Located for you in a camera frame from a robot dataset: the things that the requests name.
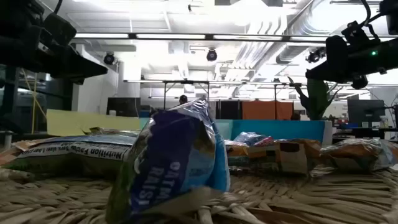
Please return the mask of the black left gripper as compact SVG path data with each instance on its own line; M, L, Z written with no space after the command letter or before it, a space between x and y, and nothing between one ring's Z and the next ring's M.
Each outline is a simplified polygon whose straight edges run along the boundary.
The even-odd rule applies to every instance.
M67 79L74 84L84 84L86 78L108 72L73 47L58 43L49 31L38 26L27 28L19 36L2 34L1 63L51 73L52 78Z

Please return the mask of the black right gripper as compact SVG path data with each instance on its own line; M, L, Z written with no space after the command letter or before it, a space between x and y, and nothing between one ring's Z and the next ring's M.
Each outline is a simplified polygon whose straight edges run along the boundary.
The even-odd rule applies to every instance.
M367 75L385 75L397 68L397 39L381 42L377 39L348 45L342 37L326 40L327 61L305 72L305 77L337 83L350 82L355 89L367 86Z

